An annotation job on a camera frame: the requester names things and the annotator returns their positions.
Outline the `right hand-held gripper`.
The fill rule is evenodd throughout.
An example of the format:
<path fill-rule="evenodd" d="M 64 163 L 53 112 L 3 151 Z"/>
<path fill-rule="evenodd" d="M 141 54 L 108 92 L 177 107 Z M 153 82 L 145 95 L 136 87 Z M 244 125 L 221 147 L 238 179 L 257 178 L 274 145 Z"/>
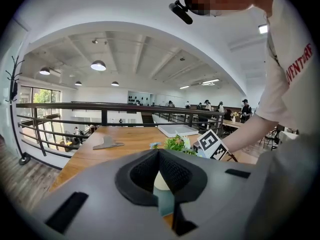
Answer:
<path fill-rule="evenodd" d="M 198 157 L 221 160 L 228 153 L 228 148 L 212 129 L 202 134 L 193 144 Z"/>

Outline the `dark folding chair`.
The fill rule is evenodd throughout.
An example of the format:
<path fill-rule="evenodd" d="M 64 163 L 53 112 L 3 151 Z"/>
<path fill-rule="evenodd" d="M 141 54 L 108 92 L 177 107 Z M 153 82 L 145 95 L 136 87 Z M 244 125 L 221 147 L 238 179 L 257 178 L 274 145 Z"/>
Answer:
<path fill-rule="evenodd" d="M 270 146 L 270 150 L 276 150 L 278 148 L 278 145 L 280 143 L 279 139 L 279 129 L 276 126 L 274 129 L 272 129 L 270 132 L 267 133 L 266 136 L 264 136 L 260 140 L 260 144 L 262 143 L 263 148 L 265 149 L 266 147 Z"/>

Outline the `large window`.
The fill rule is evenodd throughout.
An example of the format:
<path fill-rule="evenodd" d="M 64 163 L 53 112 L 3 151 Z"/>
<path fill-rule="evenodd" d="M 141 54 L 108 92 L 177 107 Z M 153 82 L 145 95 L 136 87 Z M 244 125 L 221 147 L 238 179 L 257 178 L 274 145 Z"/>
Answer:
<path fill-rule="evenodd" d="M 20 104 L 57 103 L 60 101 L 61 92 L 58 90 L 35 88 L 31 86 L 20 87 Z M 39 128 L 39 132 L 37 132 L 34 121 L 30 119 L 30 117 L 38 117 L 59 120 L 61 117 L 58 109 L 38 108 L 36 113 L 34 113 L 32 108 L 18 108 L 17 113 L 22 116 L 19 118 L 21 123 L 19 131 L 22 133 L 22 138 L 36 144 L 39 143 L 38 139 L 41 139 L 44 141 L 43 146 L 45 148 L 54 150 L 59 149 L 56 144 L 59 144 L 63 140 L 63 137 L 61 135 L 55 135 L 54 132 L 61 133 L 63 131 L 62 125 L 59 122 L 38 121 L 37 127 Z"/>

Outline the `white wall shelf black items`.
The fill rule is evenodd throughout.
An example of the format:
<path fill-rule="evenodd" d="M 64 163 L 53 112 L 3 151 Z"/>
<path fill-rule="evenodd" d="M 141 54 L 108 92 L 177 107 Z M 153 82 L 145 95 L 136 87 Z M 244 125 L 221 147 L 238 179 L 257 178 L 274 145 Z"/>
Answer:
<path fill-rule="evenodd" d="M 127 103 L 129 105 L 147 106 L 152 105 L 153 94 L 146 92 L 128 91 Z"/>

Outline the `potted white flower plant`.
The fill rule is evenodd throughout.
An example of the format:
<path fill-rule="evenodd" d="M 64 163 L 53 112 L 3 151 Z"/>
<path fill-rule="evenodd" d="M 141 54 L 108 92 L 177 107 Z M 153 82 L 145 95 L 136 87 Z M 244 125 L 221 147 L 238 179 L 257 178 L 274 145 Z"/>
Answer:
<path fill-rule="evenodd" d="M 163 144 L 161 142 L 153 142 L 149 145 L 150 149 L 158 149 L 159 147 L 164 147 L 164 149 L 167 150 L 183 152 L 192 156 L 203 157 L 202 154 L 199 154 L 197 152 L 197 149 L 195 147 L 192 147 L 191 141 L 188 136 L 180 135 L 177 132 L 174 137 L 167 138 Z M 158 172 L 156 175 L 154 187 L 160 191 L 170 190 L 160 172 Z"/>

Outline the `black coat rack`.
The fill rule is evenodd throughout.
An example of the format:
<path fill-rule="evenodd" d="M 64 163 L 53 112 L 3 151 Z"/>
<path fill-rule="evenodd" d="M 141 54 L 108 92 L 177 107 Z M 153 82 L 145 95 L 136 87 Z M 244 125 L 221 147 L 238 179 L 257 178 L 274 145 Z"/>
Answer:
<path fill-rule="evenodd" d="M 18 136 L 17 136 L 17 132 L 16 132 L 16 124 L 15 124 L 15 117 L 14 117 L 14 111 L 13 111 L 13 105 L 14 102 L 17 100 L 16 96 L 18 94 L 18 78 L 16 78 L 17 76 L 21 75 L 22 73 L 16 73 L 17 67 L 24 61 L 21 60 L 19 61 L 19 56 L 17 56 L 16 58 L 14 58 L 13 56 L 11 57 L 13 60 L 13 70 L 12 73 L 10 73 L 9 71 L 5 71 L 9 77 L 7 77 L 7 79 L 10 81 L 10 87 L 9 87 L 9 98 L 8 100 L 6 100 L 7 103 L 9 103 L 9 111 L 10 111 L 10 121 L 11 121 L 11 125 L 12 125 L 12 131 L 13 131 L 13 136 L 14 136 L 14 140 L 17 146 L 17 151 L 19 154 L 19 160 L 18 160 L 18 164 L 21 166 L 26 165 L 30 160 L 31 160 L 31 156 L 26 153 L 26 152 L 22 152 L 22 149 L 20 147 L 20 143 L 18 140 Z"/>

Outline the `person's white printed shirt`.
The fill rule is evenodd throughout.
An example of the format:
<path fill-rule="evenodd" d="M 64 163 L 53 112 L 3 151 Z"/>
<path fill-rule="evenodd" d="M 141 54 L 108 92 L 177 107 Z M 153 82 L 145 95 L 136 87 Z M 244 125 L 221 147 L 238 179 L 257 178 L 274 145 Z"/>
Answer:
<path fill-rule="evenodd" d="M 309 240 L 320 228 L 320 54 L 289 0 L 273 0 L 265 14 L 268 66 L 257 113 L 299 134 L 272 153 L 246 235 Z"/>

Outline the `teal rectangular mat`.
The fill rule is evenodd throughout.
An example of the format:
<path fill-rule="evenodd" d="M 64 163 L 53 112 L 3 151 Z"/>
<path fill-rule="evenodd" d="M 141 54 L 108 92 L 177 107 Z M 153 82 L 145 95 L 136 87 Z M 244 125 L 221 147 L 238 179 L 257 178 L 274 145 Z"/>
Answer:
<path fill-rule="evenodd" d="M 175 198 L 170 190 L 161 190 L 154 186 L 153 194 L 158 198 L 158 211 L 162 217 L 174 212 Z"/>

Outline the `large metal clip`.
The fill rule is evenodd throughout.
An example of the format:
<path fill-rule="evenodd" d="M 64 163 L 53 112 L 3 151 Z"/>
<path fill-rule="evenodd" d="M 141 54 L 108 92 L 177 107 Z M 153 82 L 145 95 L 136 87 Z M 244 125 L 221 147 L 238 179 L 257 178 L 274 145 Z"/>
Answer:
<path fill-rule="evenodd" d="M 121 147 L 125 144 L 123 142 L 115 142 L 113 138 L 110 135 L 106 135 L 102 139 L 102 144 L 94 146 L 93 150 L 101 150 L 101 149 L 108 149 L 108 148 L 114 148 L 114 147 Z"/>

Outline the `wooden table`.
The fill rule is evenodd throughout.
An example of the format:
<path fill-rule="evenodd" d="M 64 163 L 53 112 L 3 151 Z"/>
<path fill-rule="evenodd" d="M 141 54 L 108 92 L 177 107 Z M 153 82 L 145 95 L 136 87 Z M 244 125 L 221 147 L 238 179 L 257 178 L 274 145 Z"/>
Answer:
<path fill-rule="evenodd" d="M 170 108 L 164 106 L 138 106 L 107 102 L 60 102 L 60 103 L 19 103 L 18 108 L 58 109 L 60 119 L 30 117 L 39 132 L 37 122 L 56 122 L 62 126 L 62 132 L 54 132 L 63 140 L 57 143 L 58 149 L 43 146 L 45 142 L 38 139 L 38 144 L 22 138 L 22 116 L 17 114 L 18 131 L 21 141 L 38 149 L 44 156 L 53 155 L 63 159 L 70 159 L 76 151 L 97 133 L 96 144 L 103 143 L 103 137 L 109 135 L 115 142 L 124 143 L 117 146 L 122 154 L 143 151 L 150 148 L 151 143 L 164 141 L 169 138 L 159 129 L 159 125 L 187 125 L 197 129 L 197 135 L 189 135 L 191 142 L 208 130 L 221 136 L 223 133 L 223 114 L 185 108 Z"/>

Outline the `grey mat with white edge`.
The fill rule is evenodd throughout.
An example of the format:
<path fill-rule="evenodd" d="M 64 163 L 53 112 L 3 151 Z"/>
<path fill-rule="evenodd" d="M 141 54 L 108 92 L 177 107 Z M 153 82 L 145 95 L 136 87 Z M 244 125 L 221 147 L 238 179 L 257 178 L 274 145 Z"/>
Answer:
<path fill-rule="evenodd" d="M 174 138 L 176 135 L 179 136 L 193 136 L 197 135 L 199 131 L 195 128 L 189 127 L 183 124 L 172 124 L 172 125 L 158 125 L 157 128 L 168 138 Z"/>

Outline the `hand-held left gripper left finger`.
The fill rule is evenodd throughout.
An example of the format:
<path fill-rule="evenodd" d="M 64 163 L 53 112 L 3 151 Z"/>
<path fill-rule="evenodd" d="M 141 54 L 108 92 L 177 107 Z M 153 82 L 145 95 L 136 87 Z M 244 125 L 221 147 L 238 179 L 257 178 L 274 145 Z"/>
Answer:
<path fill-rule="evenodd" d="M 59 240 L 173 240 L 153 193 L 156 149 L 91 166 L 55 189 L 32 216 Z"/>

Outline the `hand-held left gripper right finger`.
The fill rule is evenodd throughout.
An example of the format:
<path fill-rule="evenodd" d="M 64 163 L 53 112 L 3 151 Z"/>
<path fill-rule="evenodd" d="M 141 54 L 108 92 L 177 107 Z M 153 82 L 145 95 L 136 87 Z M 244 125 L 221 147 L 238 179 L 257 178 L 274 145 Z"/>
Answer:
<path fill-rule="evenodd" d="M 248 240 L 262 164 L 218 161 L 159 150 L 162 175 L 174 191 L 172 229 L 160 240 Z"/>

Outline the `person's right forearm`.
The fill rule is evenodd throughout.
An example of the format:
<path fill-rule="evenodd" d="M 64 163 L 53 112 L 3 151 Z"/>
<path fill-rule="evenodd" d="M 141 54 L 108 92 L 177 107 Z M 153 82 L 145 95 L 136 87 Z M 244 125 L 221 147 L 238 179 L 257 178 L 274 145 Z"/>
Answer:
<path fill-rule="evenodd" d="M 271 121 L 255 114 L 222 142 L 228 151 L 233 153 L 258 142 L 278 124 L 278 121 Z"/>

